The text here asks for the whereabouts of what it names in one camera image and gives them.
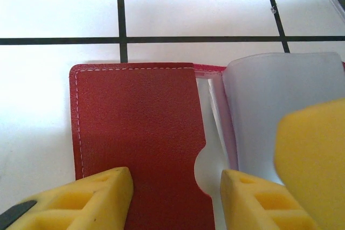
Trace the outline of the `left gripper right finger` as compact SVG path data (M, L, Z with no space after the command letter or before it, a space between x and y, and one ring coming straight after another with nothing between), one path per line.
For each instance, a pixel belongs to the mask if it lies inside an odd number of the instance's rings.
M220 196L226 229L318 229L287 191L269 180L223 170Z

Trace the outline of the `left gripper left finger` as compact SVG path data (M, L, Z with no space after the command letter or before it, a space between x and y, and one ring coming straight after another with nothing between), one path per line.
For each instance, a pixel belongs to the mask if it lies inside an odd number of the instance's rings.
M1 229L124 229L134 185L113 168L32 195L1 214Z

